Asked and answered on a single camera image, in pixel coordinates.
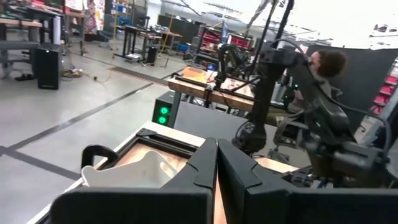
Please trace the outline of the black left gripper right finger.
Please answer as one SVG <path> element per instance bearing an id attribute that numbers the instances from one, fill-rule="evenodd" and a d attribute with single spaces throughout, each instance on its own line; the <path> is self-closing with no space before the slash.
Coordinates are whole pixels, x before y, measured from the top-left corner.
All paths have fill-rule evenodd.
<path id="1" fill-rule="evenodd" d="M 218 181 L 226 221 L 234 224 L 288 222 L 293 185 L 259 165 L 229 141 L 218 141 Z"/>

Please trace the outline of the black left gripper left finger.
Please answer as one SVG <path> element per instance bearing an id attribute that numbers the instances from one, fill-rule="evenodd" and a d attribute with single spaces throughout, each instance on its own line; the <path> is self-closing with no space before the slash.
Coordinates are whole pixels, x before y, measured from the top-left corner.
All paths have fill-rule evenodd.
<path id="1" fill-rule="evenodd" d="M 189 158 L 181 171 L 163 188 L 203 187 L 213 189 L 216 185 L 218 146 L 215 139 L 208 138 Z"/>

